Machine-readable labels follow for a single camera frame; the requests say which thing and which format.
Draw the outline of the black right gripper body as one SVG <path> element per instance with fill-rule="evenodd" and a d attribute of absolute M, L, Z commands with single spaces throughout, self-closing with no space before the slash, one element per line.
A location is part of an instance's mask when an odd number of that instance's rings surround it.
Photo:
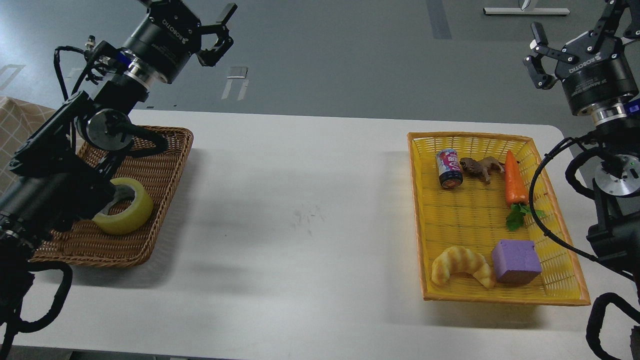
<path fill-rule="evenodd" d="M 624 50 L 617 36 L 604 36 L 599 48 L 589 32 L 565 43 L 571 63 L 558 64 L 558 77 L 573 116 L 585 116 L 592 107 L 631 100 L 639 93 Z"/>

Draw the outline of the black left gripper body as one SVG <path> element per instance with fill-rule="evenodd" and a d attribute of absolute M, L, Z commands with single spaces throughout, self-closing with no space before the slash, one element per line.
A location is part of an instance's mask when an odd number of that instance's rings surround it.
<path fill-rule="evenodd" d="M 182 0 L 150 0 L 146 17 L 123 47 L 154 68 L 162 82 L 172 84 L 201 50 L 201 20 Z"/>

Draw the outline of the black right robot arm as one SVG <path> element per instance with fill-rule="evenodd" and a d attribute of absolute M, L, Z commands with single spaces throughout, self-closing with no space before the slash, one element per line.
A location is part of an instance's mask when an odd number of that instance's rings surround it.
<path fill-rule="evenodd" d="M 639 2 L 607 0 L 594 27 L 551 48 L 541 23 L 531 23 L 533 41 L 523 64 L 537 89 L 562 85 L 574 116 L 590 116 L 594 130 L 580 137 L 567 137 L 550 150 L 531 178 L 528 200 L 534 205 L 534 191 L 546 165 L 567 148 L 582 151 L 566 168 L 572 189 L 592 200 L 597 222 L 586 239 L 593 253 L 587 253 L 560 239 L 544 225 L 536 212 L 535 224 L 542 234 L 575 255 L 639 285 L 640 220 L 638 210 L 624 214 L 622 198 L 639 196 L 639 88 L 624 50 L 639 40 Z"/>

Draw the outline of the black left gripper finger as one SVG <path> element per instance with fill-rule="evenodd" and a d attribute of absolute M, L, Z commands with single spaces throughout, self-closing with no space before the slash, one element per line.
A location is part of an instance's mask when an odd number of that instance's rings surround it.
<path fill-rule="evenodd" d="M 196 53 L 201 66 L 213 68 L 233 46 L 234 41 L 230 35 L 227 23 L 231 20 L 231 17 L 237 9 L 238 5 L 236 3 L 228 3 L 213 24 L 198 27 L 197 34 L 199 34 L 199 36 L 215 35 L 216 37 L 215 43 L 211 48 L 202 48 Z"/>

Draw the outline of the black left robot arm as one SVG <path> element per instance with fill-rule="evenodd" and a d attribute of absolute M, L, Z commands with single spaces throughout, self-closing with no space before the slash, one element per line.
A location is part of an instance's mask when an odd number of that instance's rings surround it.
<path fill-rule="evenodd" d="M 73 282 L 61 260 L 33 262 L 51 231 L 106 215 L 122 199 L 142 192 L 113 177 L 126 158 L 164 153 L 167 140 L 133 124 L 130 112 L 146 101 L 154 80 L 171 84 L 190 57 L 214 67 L 233 46 L 228 22 L 237 11 L 228 3 L 217 20 L 204 25 L 182 0 L 144 0 L 146 16 L 122 47 L 94 36 L 84 48 L 57 47 L 82 54 L 85 66 L 70 93 L 57 73 L 64 102 L 19 146 L 7 168 L 17 180 L 1 196 L 1 324 L 6 326 L 1 358 L 19 333 L 34 333 L 54 322 Z"/>

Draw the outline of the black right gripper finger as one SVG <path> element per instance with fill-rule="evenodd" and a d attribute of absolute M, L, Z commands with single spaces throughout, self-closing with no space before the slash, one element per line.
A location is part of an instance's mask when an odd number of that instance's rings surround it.
<path fill-rule="evenodd" d="M 623 13 L 628 10 L 630 23 L 622 32 L 622 44 L 639 41 L 640 38 L 640 2 L 638 0 L 606 0 L 605 8 L 594 28 L 587 33 L 587 53 L 597 52 L 607 38 L 617 38 Z"/>
<path fill-rule="evenodd" d="M 554 59 L 558 64 L 572 65 L 576 63 L 576 55 L 568 53 L 565 48 L 559 50 L 549 47 L 549 41 L 542 23 L 532 22 L 530 27 L 534 39 L 530 44 L 530 54 L 525 57 L 523 64 L 535 88 L 549 90 L 553 88 L 558 78 L 545 71 L 543 59 Z"/>

